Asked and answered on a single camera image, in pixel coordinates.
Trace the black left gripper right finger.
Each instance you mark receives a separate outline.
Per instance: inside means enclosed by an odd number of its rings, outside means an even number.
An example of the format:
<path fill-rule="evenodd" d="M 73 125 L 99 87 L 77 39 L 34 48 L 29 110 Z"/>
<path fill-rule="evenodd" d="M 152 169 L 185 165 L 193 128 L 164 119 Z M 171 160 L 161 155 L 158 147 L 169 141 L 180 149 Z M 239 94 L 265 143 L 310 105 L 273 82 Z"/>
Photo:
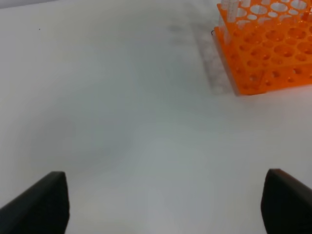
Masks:
<path fill-rule="evenodd" d="M 312 190 L 281 169 L 269 169 L 261 214 L 268 234 L 310 234 Z"/>

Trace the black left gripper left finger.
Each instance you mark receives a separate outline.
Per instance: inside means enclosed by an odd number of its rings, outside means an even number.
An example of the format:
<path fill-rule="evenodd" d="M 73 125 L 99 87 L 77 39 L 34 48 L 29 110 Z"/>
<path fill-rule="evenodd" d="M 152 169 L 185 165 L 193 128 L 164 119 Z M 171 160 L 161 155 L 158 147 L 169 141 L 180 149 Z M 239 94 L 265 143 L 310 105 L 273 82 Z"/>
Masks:
<path fill-rule="evenodd" d="M 64 234 L 69 219 L 66 174 L 54 171 L 0 209 L 0 232 Z"/>

